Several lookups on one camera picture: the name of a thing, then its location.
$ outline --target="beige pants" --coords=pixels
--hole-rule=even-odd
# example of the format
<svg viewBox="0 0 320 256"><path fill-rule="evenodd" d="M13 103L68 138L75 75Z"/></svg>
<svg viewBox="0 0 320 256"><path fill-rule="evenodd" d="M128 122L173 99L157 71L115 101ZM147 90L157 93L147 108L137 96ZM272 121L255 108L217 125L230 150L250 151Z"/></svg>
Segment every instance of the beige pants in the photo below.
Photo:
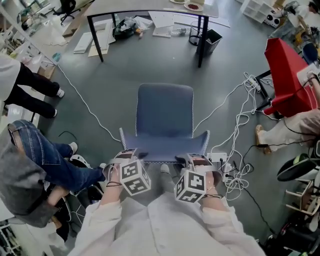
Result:
<svg viewBox="0 0 320 256"><path fill-rule="evenodd" d="M271 130L262 130L258 133L258 138L261 144L270 145L271 151L276 151L285 147L285 144L293 142L304 142L314 139L315 136L320 135L320 110L313 109L308 112L298 113L292 117L285 117L284 120L280 120ZM312 145L312 141L306 142L308 146Z"/></svg>

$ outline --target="blue chair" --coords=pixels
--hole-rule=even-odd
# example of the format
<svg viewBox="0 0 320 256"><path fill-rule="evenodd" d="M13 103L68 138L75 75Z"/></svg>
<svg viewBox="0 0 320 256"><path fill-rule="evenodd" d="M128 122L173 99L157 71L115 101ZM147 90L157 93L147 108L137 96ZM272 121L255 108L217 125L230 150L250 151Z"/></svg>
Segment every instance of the blue chair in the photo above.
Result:
<svg viewBox="0 0 320 256"><path fill-rule="evenodd" d="M194 91L186 85L144 83L138 91L135 135L120 128L124 150L148 153L146 163L175 164L181 154L204 155L210 132L194 138Z"/></svg>
<svg viewBox="0 0 320 256"><path fill-rule="evenodd" d="M318 51L312 42L302 48L302 56L308 65L318 61Z"/></svg>

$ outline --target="red fabric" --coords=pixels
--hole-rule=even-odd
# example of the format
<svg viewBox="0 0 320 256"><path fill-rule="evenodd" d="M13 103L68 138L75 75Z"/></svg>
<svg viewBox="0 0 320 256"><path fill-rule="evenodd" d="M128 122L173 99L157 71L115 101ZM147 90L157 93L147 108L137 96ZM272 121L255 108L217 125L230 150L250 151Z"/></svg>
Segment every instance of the red fabric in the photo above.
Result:
<svg viewBox="0 0 320 256"><path fill-rule="evenodd" d="M270 115L278 111L285 117L291 117L297 113L315 109L317 103L310 87L301 89L297 77L297 72L303 70L308 64L294 49L279 38L270 38L264 55L269 63L275 91L271 107L265 109L264 113Z"/></svg>

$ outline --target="black bag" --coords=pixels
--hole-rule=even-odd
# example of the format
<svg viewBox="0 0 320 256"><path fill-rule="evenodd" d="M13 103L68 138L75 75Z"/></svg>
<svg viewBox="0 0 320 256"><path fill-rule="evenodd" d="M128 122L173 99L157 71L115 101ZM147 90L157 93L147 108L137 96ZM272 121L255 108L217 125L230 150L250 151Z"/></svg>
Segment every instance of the black bag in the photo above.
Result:
<svg viewBox="0 0 320 256"><path fill-rule="evenodd" d="M121 31L121 27L125 24L125 20L122 20L114 29L112 32L112 35L114 37L115 40L118 39L126 39L131 37L136 29L138 28L137 24L133 24L132 26L130 26L129 28L127 28L124 31Z"/></svg>

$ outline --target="black trash bin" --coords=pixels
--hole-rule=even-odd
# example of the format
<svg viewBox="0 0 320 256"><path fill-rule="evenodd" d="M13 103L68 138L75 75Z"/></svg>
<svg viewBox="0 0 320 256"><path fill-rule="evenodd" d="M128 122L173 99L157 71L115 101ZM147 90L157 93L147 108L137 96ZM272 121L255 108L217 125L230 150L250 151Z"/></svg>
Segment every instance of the black trash bin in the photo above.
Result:
<svg viewBox="0 0 320 256"><path fill-rule="evenodd" d="M212 54L212 52L217 47L221 39L222 39L222 36L218 34L216 31L212 29L208 30L208 32L206 33L206 41L204 44L203 56ZM198 54L200 54L201 42L202 42L202 34L200 35L200 41L196 48L196 52Z"/></svg>

